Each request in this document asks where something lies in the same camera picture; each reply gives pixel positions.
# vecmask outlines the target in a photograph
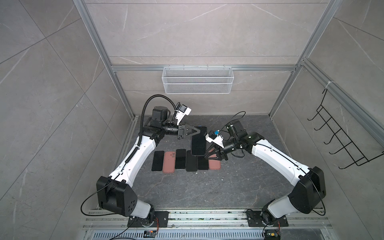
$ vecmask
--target wire mesh basket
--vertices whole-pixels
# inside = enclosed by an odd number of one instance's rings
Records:
[[[225,66],[164,67],[162,80],[166,94],[230,93],[233,71]]]

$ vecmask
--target phone screen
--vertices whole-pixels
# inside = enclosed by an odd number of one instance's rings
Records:
[[[155,151],[153,155],[152,171],[159,172],[163,170],[164,151]]]
[[[197,157],[191,154],[191,151],[187,151],[187,163],[185,166],[187,172],[197,171]]]
[[[177,149],[176,150],[175,169],[185,169],[186,156],[187,156],[187,150],[185,150],[185,149]]]
[[[208,159],[205,159],[204,156],[198,156],[197,166],[199,170],[208,170],[209,169]]]
[[[191,154],[194,156],[204,156],[207,148],[205,136],[207,135],[207,127],[195,126],[200,129],[200,133],[193,135],[191,138]]]

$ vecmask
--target aluminum rail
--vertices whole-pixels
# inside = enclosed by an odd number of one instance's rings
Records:
[[[113,71],[163,71],[165,67],[231,67],[234,71],[295,71],[296,65],[285,64],[255,64],[255,65],[238,65],[238,64],[195,64],[195,65],[168,65],[168,64],[132,64],[132,65],[112,65]]]

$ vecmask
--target metal vent grate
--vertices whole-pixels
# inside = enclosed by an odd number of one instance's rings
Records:
[[[117,236],[122,230],[96,230],[92,240],[108,240]],[[144,238],[144,230],[127,230],[119,237],[147,240]],[[195,240],[195,239],[263,239],[261,229],[233,229],[233,230],[162,230],[160,229],[156,239],[161,240]]]
[[[230,67],[165,67],[162,80],[167,94],[230,93],[233,71]]]

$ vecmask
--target black mounting plate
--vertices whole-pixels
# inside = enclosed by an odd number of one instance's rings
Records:
[[[246,211],[247,221],[249,227],[264,227],[265,225],[262,223],[261,211]],[[280,227],[288,227],[287,218],[282,216],[277,219],[280,222]]]
[[[167,211],[155,211],[155,218],[159,220],[159,227],[167,227],[168,215],[169,212]],[[143,227],[143,225],[141,225],[140,221],[135,221],[130,227]],[[150,227],[156,227],[156,221],[153,221],[153,224]]]

